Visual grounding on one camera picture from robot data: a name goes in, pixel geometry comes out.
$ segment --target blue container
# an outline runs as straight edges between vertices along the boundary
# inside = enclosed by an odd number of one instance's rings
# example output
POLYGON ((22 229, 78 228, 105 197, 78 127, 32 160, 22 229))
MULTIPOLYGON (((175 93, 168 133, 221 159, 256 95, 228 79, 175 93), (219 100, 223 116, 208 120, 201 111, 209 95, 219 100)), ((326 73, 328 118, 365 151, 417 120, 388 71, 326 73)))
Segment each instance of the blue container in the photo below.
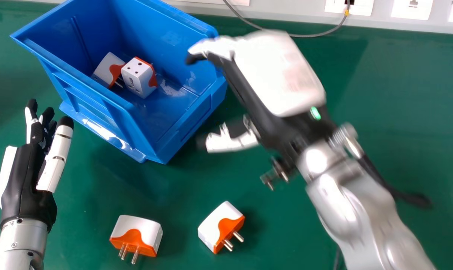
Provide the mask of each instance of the blue container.
POLYGON ((217 35, 159 0, 68 0, 12 38, 39 58, 64 113, 136 161, 166 164, 225 97, 213 65, 185 65, 191 45, 217 35), (95 82, 90 76, 110 51, 153 63, 159 87, 141 99, 95 82))

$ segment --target white and orange plug adapter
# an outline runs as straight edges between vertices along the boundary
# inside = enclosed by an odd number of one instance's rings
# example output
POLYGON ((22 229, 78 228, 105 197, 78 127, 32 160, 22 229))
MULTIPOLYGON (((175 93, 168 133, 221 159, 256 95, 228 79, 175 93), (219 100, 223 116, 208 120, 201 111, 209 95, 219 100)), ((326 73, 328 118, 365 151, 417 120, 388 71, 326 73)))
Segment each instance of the white and orange plug adapter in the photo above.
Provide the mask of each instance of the white and orange plug adapter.
POLYGON ((214 253, 223 246, 233 251, 230 239, 234 236, 240 242, 245 239, 238 233, 245 223, 245 216, 230 202, 225 201, 217 207, 198 227, 198 237, 214 253))
POLYGON ((140 217, 122 215, 110 236, 110 242, 122 260, 128 252, 134 253, 132 264, 135 264, 138 255, 156 257, 160 246, 163 230, 158 222, 140 217))
POLYGON ((123 60, 109 52, 95 69, 91 78, 109 89, 113 87, 114 84, 123 88, 117 80, 120 78, 121 68, 124 65, 125 62, 123 60))
POLYGON ((158 87, 155 69, 150 63, 138 57, 133 58, 123 66, 121 75, 128 90, 142 99, 158 87))

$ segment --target white wall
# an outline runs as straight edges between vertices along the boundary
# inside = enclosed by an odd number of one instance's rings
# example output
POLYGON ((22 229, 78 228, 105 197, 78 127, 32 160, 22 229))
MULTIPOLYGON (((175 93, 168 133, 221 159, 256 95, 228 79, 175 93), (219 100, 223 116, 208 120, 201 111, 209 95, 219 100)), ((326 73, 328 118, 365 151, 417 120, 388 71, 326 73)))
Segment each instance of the white wall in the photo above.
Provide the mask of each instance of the white wall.
MULTIPOLYGON (((60 3, 63 0, 23 0, 60 3)), ((234 16, 225 5, 164 0, 168 4, 193 14, 234 16)), ((237 7, 245 17, 283 21, 337 24, 341 14, 324 12, 326 0, 251 0, 249 7, 237 7)), ((346 25, 378 27, 453 34, 453 22, 448 22, 452 0, 435 0, 428 21, 391 18, 393 0, 375 0, 370 17, 351 15, 346 25)))

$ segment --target robotic arm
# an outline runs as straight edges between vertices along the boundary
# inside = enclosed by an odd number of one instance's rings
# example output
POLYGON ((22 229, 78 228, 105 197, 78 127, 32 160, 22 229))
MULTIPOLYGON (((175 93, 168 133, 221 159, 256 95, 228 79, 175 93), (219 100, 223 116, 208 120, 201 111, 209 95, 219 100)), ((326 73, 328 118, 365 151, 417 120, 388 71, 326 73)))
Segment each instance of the robotic arm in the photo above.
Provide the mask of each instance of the robotic arm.
POLYGON ((0 171, 0 270, 42 270, 46 238, 57 218, 53 198, 65 168, 73 120, 53 120, 53 108, 37 117, 25 108, 26 144, 8 146, 0 171))
POLYGON ((287 33, 202 40, 188 50, 187 64, 199 60, 223 69, 249 113, 241 123, 223 124, 202 138, 199 143, 208 152, 257 144, 277 152, 280 158, 261 180, 273 189, 277 179, 288 181, 300 172, 349 270, 435 269, 396 212, 394 197, 401 194, 376 171, 354 128, 331 121, 322 84, 287 33))

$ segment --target green tabletop surface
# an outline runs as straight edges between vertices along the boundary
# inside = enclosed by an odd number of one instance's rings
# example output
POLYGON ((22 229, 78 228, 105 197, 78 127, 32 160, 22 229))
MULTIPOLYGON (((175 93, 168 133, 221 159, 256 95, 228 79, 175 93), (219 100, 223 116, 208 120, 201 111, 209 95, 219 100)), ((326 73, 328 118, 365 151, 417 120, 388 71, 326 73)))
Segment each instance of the green tabletop surface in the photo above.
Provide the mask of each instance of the green tabletop surface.
MULTIPOLYGON (((9 37, 53 5, 0 1, 0 166, 7 145, 25 141, 24 105, 39 111, 61 99, 36 58, 9 37)), ((198 16, 220 34, 251 32, 236 18, 198 16)), ((297 33, 322 24, 256 22, 297 33)), ((428 195, 433 210, 398 202, 398 212, 439 270, 453 270, 453 36, 343 27, 330 36, 297 39, 327 91, 337 123, 350 122, 383 176, 401 190, 428 195)), ((200 129, 244 113, 229 91, 200 129)), ((295 178, 274 192, 259 176, 270 153, 257 147, 207 154, 190 140, 168 165, 137 163, 76 124, 67 166, 55 193, 58 217, 48 236, 47 270, 331 269, 336 246, 295 178), (244 213, 233 252, 213 255, 197 227, 221 202, 244 213), (121 261, 109 242, 119 215, 159 222, 158 257, 121 261)))

